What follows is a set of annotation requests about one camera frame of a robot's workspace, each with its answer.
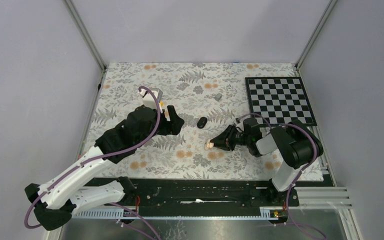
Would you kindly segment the pink earbud charging case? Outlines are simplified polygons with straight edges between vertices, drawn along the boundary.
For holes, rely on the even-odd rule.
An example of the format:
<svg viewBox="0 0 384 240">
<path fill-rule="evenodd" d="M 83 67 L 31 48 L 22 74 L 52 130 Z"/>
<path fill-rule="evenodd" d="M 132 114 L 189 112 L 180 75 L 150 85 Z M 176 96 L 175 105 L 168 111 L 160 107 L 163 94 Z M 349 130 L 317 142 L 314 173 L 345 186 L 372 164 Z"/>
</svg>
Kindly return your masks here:
<svg viewBox="0 0 384 240">
<path fill-rule="evenodd" d="M 209 150 L 209 149 L 212 149 L 214 147 L 214 143 L 211 142 L 210 140 L 208 140 L 205 145 L 204 145 L 204 149 L 205 150 Z"/>
</svg>

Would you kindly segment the black earbud charging case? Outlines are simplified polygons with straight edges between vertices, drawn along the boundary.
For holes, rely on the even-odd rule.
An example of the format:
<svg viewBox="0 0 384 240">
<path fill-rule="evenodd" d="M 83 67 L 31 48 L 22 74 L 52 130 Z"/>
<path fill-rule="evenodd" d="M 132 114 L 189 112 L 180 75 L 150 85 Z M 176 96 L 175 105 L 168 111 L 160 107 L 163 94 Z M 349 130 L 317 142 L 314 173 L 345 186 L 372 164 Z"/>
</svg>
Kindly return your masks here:
<svg viewBox="0 0 384 240">
<path fill-rule="evenodd" d="M 208 122 L 208 119 L 207 119 L 206 117 L 201 117 L 201 118 L 199 118 L 199 120 L 197 121 L 197 123 L 196 123 L 196 127 L 197 127 L 198 129 L 203 129 L 203 128 L 206 126 L 207 122 Z"/>
</svg>

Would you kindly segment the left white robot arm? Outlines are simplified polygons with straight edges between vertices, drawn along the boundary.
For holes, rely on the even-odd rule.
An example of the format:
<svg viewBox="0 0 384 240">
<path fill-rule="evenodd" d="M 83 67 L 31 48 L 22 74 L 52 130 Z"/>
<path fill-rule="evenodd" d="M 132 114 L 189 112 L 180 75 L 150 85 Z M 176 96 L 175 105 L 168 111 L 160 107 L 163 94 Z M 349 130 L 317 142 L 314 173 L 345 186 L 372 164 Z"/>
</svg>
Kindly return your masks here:
<svg viewBox="0 0 384 240">
<path fill-rule="evenodd" d="M 117 202 L 124 206 L 132 204 L 134 186 L 127 177 L 100 186 L 85 185 L 133 155 L 153 136 L 178 135 L 185 121 L 174 106 L 169 105 L 167 110 L 169 117 L 164 110 L 144 105 L 137 107 L 125 120 L 105 131 L 82 157 L 58 176 L 43 184 L 29 184 L 24 189 L 31 202 L 25 226 L 33 229 L 28 223 L 30 213 L 34 213 L 39 227 L 52 231 L 65 225 L 74 215 L 97 206 Z"/>
</svg>

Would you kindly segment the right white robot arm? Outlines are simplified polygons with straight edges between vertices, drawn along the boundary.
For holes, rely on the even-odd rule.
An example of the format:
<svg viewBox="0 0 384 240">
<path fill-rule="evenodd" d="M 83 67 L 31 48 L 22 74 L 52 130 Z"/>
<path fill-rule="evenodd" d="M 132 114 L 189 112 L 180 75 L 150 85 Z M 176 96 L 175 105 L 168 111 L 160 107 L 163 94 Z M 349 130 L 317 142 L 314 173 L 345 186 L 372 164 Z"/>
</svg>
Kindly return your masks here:
<svg viewBox="0 0 384 240">
<path fill-rule="evenodd" d="M 258 121 L 247 118 L 242 127 L 229 125 L 221 134 L 208 140 L 205 147 L 233 151 L 237 145 L 246 146 L 255 157 L 279 151 L 283 163 L 270 179 L 266 193 L 267 201 L 273 206 L 279 206 L 287 199 L 286 191 L 294 186 L 302 171 L 324 153 L 321 141 L 298 119 L 271 128 L 263 136 Z"/>
</svg>

